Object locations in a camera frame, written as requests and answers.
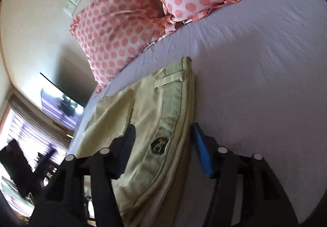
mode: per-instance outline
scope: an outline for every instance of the black metal bracket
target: black metal bracket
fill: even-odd
[[[262,155],[236,155],[204,135],[198,123],[192,124],[191,136],[203,170],[209,178],[216,179],[202,227],[232,225],[239,175],[243,177],[243,197],[240,221],[235,227],[299,226],[291,202]]]
[[[124,227],[111,180],[125,171],[135,142],[135,127],[129,125],[123,137],[93,156],[67,155],[42,192],[31,216],[30,227],[82,227],[87,224],[84,175],[91,176],[95,221],[98,227]]]

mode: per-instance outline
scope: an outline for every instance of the purple curtain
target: purple curtain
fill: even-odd
[[[68,149],[71,138],[67,136],[66,132],[58,130],[47,121],[44,121],[42,116],[33,112],[14,92],[11,92],[7,99],[8,105],[19,116],[24,123],[28,123],[33,127],[33,130],[43,137],[49,143],[59,145]]]
[[[25,158],[33,170],[37,166],[36,160],[38,152],[45,155],[51,147],[57,151],[52,155],[50,160],[60,165],[65,158],[66,150],[63,147],[49,143],[45,137],[17,114],[15,114],[11,123],[7,141],[10,142],[13,139],[17,140]]]

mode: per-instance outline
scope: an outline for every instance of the mattress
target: mattress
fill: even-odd
[[[151,46],[94,93],[69,152],[99,99],[190,56],[195,120],[234,153],[261,153],[304,221],[327,187],[326,31],[325,0],[243,0],[218,9]],[[192,149],[175,226],[202,225],[214,183]]]

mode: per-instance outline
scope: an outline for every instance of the television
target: television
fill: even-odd
[[[42,73],[40,74],[42,111],[66,128],[75,131],[84,108],[63,93]]]

